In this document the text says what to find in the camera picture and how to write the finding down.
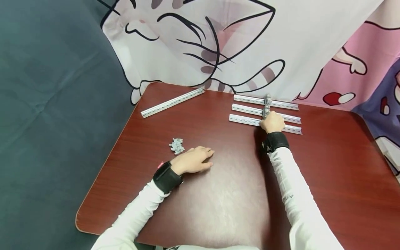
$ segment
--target red heart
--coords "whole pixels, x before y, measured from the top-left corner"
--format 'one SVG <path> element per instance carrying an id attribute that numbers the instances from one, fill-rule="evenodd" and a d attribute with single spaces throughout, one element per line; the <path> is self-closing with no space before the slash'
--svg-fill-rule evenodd
<path id="1" fill-rule="evenodd" d="M 339 104 L 340 104 L 339 98 L 340 98 L 341 96 L 342 96 L 342 95 L 339 94 L 338 92 L 332 92 L 332 93 L 326 94 L 326 95 L 322 98 L 322 100 L 323 100 L 326 104 L 328 104 L 329 106 L 335 106 L 335 105 L 339 105 Z"/>

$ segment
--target black wristband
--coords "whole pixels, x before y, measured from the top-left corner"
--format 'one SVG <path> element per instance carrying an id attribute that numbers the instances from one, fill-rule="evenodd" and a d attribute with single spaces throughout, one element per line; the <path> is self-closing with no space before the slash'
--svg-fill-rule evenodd
<path id="1" fill-rule="evenodd" d="M 171 162 L 164 163 L 154 174 L 153 181 L 165 194 L 171 192 L 174 187 L 180 185 L 183 180 L 171 169 Z"/>
<path id="2" fill-rule="evenodd" d="M 289 142 L 285 134 L 282 132 L 272 132 L 267 135 L 267 139 L 263 141 L 262 147 L 265 153 L 274 152 L 277 148 L 289 148 Z"/>

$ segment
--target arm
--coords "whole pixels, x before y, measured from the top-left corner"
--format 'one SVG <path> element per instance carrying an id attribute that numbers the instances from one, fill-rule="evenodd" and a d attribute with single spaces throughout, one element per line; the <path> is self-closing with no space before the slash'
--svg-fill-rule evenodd
<path id="1" fill-rule="evenodd" d="M 267 132 L 263 142 L 278 179 L 282 201 L 292 225 L 289 233 L 292 250 L 343 250 L 321 215 L 310 189 L 289 150 L 282 133 L 283 118 L 271 112 L 260 126 Z"/>
<path id="2" fill-rule="evenodd" d="M 213 163 L 202 163 L 211 157 L 211 148 L 191 148 L 163 165 L 138 196 L 118 216 L 118 219 L 94 243 L 92 250 L 137 250 L 133 241 L 158 205 L 175 185 L 182 182 L 184 173 L 196 173 L 210 168 Z"/>
<path id="3" fill-rule="evenodd" d="M 97 239 L 92 250 L 136 250 L 133 241 L 158 205 L 169 194 L 164 194 L 152 180 L 118 216 L 118 219 Z"/>

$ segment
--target wooden table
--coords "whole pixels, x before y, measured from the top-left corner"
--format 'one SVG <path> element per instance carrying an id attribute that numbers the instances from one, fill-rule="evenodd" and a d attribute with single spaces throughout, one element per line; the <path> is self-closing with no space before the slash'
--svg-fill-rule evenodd
<path id="1" fill-rule="evenodd" d="M 214 166 L 186 175 L 137 241 L 164 247 L 290 249 L 290 225 L 275 175 L 269 161 L 259 157 L 265 134 L 228 121 L 230 113 L 252 116 L 231 110 L 232 94 L 206 91 L 148 118 L 140 115 L 191 90 L 162 83 L 148 86 L 83 201 L 76 227 L 104 232 L 151 180 L 160 162 L 174 157 L 168 146 L 172 138 L 183 138 L 186 149 L 213 148 Z M 273 110 L 302 118 L 304 135 L 286 135 L 322 215 L 343 247 L 398 249 L 400 187 L 363 120 L 350 112 L 305 105 L 300 111 Z"/>

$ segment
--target white long sleeve shirt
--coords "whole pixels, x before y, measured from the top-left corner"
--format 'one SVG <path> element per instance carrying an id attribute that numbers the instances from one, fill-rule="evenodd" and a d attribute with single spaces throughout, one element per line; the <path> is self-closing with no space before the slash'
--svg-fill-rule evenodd
<path id="1" fill-rule="evenodd" d="M 282 201 L 292 225 L 289 238 L 291 250 L 343 250 L 304 180 L 288 148 L 278 148 L 269 155 L 279 182 Z M 95 242 L 92 250 L 137 250 L 133 241 L 138 236 L 164 194 L 153 181 L 118 216 L 114 224 Z M 179 246 L 179 250 L 205 250 L 199 246 Z M 255 247 L 232 246 L 225 250 L 254 250 Z"/>

